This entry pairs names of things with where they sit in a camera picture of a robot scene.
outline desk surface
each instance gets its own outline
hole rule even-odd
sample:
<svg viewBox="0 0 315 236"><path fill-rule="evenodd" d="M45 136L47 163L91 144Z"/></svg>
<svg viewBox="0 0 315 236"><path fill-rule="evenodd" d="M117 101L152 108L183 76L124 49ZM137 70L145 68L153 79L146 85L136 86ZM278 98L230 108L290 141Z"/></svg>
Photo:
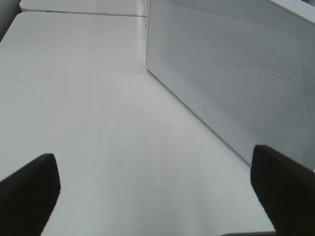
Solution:
<svg viewBox="0 0 315 236"><path fill-rule="evenodd" d="M22 0L22 11L146 16L147 0Z"/></svg>
<svg viewBox="0 0 315 236"><path fill-rule="evenodd" d="M0 179L55 154L44 236L273 230L249 165L146 70L144 20L17 16L0 43Z"/></svg>

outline white desk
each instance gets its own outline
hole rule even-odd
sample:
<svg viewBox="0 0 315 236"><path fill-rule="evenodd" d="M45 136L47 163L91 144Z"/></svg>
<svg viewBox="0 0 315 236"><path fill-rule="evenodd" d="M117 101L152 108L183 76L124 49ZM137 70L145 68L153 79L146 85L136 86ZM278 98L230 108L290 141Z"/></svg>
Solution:
<svg viewBox="0 0 315 236"><path fill-rule="evenodd" d="M146 16L147 0L22 0L24 11Z"/></svg>
<svg viewBox="0 0 315 236"><path fill-rule="evenodd" d="M44 236L273 230L250 167L145 68L143 18L27 12L0 43L0 179L42 153Z"/></svg>

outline scratch mark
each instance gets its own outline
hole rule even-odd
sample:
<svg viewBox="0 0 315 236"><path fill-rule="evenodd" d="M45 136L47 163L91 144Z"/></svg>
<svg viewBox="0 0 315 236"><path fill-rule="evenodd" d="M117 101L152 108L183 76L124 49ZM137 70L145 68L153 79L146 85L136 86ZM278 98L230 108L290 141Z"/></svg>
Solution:
<svg viewBox="0 0 315 236"><path fill-rule="evenodd" d="M99 134L98 134L98 141L97 141L97 148L96 148L96 159L99 155L101 144L104 140L104 134L106 132L106 120L107 116L104 118L104 101L101 101L101 108L99 111Z"/></svg>
<svg viewBox="0 0 315 236"><path fill-rule="evenodd" d="M92 211L91 211L91 215L93 215L93 211L94 211L94 201L92 201Z"/></svg>

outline white partition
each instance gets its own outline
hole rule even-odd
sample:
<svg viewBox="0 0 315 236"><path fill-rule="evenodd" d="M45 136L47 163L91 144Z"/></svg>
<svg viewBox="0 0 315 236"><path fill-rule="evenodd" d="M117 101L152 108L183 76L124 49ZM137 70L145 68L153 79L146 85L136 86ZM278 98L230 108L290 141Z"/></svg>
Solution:
<svg viewBox="0 0 315 236"><path fill-rule="evenodd" d="M147 67L248 162L314 169L314 22L301 0L151 0Z"/></svg>

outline perforated screen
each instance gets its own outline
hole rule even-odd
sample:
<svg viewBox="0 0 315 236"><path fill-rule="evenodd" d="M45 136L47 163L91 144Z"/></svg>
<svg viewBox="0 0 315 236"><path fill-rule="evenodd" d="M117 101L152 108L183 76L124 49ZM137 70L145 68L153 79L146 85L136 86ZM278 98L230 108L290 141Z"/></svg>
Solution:
<svg viewBox="0 0 315 236"><path fill-rule="evenodd" d="M251 162L315 166L315 26L265 0L151 0L147 67Z"/></svg>

